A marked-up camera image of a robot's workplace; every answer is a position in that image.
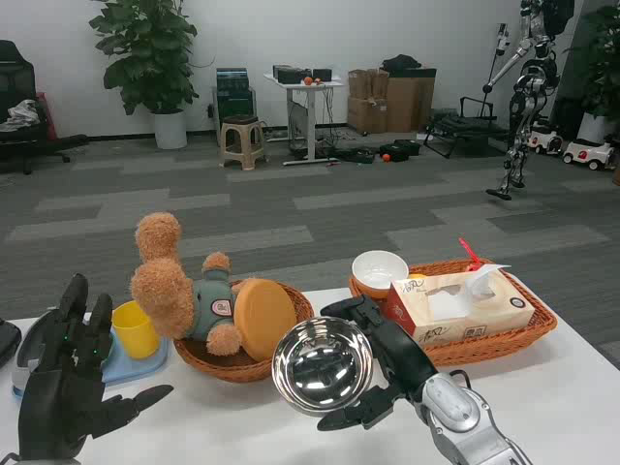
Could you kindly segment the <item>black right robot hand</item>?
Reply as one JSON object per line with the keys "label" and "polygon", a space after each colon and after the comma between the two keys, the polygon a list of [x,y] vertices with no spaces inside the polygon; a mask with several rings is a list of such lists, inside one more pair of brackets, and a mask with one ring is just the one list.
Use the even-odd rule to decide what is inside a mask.
{"label": "black right robot hand", "polygon": [[374,300],[365,294],[351,297],[329,304],[321,315],[356,323],[369,341],[373,357],[379,361],[387,387],[374,386],[361,394],[355,405],[327,414],[317,425],[320,431],[356,425],[369,429],[393,412],[397,400],[421,400],[423,385],[438,370],[398,323],[382,315]]}

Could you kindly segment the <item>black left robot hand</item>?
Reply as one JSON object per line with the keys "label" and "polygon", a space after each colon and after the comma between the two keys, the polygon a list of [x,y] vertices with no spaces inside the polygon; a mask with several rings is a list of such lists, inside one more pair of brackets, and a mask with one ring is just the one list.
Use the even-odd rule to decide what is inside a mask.
{"label": "black left robot hand", "polygon": [[75,463],[88,437],[127,426],[173,391],[150,387],[135,397],[106,399],[103,363],[112,347],[112,300],[97,298],[86,321],[88,280],[77,273],[50,312],[43,351],[29,375],[18,416],[18,462]]}

